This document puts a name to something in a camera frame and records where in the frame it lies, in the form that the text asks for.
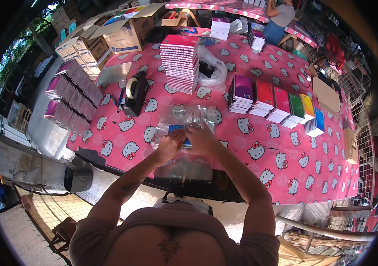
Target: yellow notebook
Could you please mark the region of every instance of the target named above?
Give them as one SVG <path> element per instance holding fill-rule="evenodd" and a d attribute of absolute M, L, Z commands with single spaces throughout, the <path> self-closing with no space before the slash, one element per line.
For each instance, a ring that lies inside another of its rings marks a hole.
<path fill-rule="evenodd" d="M 314 117 L 313 105 L 309 96 L 300 94 L 301 104 L 303 105 L 304 115 L 308 114 Z"/>

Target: person's left hand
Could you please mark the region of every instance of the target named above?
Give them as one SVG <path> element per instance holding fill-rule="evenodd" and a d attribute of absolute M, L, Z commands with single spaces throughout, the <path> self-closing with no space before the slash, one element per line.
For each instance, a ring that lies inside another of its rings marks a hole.
<path fill-rule="evenodd" d="M 149 159 L 155 167 L 173 159 L 179 154 L 185 139 L 186 135 L 182 129 L 172 131 L 161 139 L 157 150 L 149 155 Z"/>

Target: bracelet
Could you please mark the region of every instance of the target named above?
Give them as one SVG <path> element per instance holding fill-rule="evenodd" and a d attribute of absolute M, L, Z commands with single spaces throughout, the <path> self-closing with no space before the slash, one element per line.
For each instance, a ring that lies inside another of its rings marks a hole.
<path fill-rule="evenodd" d="M 146 159 L 148 159 L 149 163 L 151 164 L 152 171 L 155 171 L 155 167 L 154 167 L 152 161 L 149 159 L 149 157 L 146 157 Z"/>

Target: green notebook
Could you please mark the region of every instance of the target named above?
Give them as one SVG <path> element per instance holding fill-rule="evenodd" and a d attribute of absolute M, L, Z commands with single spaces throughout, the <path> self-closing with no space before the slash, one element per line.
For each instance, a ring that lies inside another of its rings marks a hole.
<path fill-rule="evenodd" d="M 301 99 L 298 96 L 295 96 L 293 94 L 289 94 L 289 101 L 291 103 L 291 114 L 294 114 L 295 116 L 298 116 L 302 119 L 304 119 L 304 110 L 303 105 L 301 104 Z"/>

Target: gray t-shirt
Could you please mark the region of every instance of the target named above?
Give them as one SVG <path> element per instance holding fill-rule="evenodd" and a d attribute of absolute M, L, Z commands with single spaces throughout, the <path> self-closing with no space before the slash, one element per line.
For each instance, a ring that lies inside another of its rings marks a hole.
<path fill-rule="evenodd" d="M 176 201 L 160 208 L 141 208 L 115 226 L 97 218 L 85 218 L 76 224 L 69 244 L 73 266 L 101 266 L 122 232 L 140 225 L 175 226 L 194 229 L 212 235 L 221 245 L 227 265 L 277 266 L 280 242 L 273 236 L 261 233 L 243 235 L 240 245 L 229 238 L 217 218 L 199 212 L 192 205 Z"/>
<path fill-rule="evenodd" d="M 280 5 L 276 9 L 280 14 L 272 17 L 271 21 L 278 26 L 286 27 L 295 18 L 295 9 L 292 6 Z"/>

